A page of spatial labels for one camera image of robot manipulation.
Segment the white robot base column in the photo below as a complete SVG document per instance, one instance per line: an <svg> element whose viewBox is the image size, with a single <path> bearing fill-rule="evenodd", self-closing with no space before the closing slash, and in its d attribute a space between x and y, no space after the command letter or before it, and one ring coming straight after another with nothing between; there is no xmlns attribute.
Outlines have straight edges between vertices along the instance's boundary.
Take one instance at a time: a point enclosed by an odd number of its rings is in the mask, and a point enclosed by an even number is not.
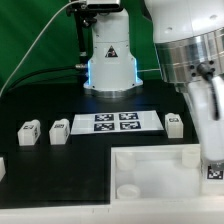
<svg viewBox="0 0 224 224"><path fill-rule="evenodd" d="M129 15L121 0L86 0L94 12L93 55L89 59L86 94L102 98L132 95L143 84L137 75L137 61L130 52Z"/></svg>

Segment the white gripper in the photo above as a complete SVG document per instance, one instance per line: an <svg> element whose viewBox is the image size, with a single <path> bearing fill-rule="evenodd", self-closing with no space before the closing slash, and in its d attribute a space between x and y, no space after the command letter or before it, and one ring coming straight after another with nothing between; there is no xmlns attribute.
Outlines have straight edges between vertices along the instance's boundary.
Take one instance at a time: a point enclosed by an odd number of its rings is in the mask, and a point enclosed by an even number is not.
<svg viewBox="0 0 224 224"><path fill-rule="evenodd" d="M213 84L218 119L215 119L212 92L205 80L189 83L184 98L201 145L202 158L208 162L224 162L224 79L216 76Z"/></svg>

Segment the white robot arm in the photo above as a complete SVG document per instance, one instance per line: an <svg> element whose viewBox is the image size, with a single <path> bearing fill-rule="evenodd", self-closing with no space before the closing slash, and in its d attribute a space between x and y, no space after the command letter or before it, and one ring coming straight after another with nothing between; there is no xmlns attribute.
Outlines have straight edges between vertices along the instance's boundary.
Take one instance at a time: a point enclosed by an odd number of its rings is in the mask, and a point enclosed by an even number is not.
<svg viewBox="0 0 224 224"><path fill-rule="evenodd" d="M184 95L202 158L224 162L224 0L143 0L162 79Z"/></svg>

